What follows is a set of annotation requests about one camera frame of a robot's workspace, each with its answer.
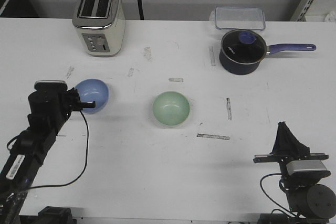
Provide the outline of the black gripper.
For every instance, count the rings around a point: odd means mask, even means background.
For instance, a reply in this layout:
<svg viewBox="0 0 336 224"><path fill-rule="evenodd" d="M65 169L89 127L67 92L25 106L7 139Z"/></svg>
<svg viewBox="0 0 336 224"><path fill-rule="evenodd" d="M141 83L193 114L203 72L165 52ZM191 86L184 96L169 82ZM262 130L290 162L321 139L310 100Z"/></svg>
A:
<svg viewBox="0 0 336 224"><path fill-rule="evenodd" d="M325 153L310 153L310 148L298 141L285 122L279 122L275 142L270 154L255 155L254 163L278 163L283 186L292 190L317 184L329 177L331 172L323 161L328 159Z"/></svg>
<svg viewBox="0 0 336 224"><path fill-rule="evenodd" d="M79 112L82 109L94 109L96 102L81 102L78 90L72 88L59 95L61 114L65 119L69 119L73 111Z"/></svg>

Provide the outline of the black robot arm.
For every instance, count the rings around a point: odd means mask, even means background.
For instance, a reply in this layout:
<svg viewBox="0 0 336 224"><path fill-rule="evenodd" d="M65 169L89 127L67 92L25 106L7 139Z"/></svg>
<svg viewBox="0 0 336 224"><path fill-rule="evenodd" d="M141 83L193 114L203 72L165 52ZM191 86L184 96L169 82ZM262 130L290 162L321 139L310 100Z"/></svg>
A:
<svg viewBox="0 0 336 224"><path fill-rule="evenodd" d="M28 97L29 127L11 139L10 156L1 171L1 223L15 223L33 181L73 111L94 108L82 102L77 89L64 83L38 83Z"/></svg>
<svg viewBox="0 0 336 224"><path fill-rule="evenodd" d="M335 216L335 193L319 181L331 175L323 161L325 153L312 153L300 143L285 122L279 122L272 151L255 155L254 163L278 163L278 183L288 208L279 205L260 214L258 223L328 223Z"/></svg>

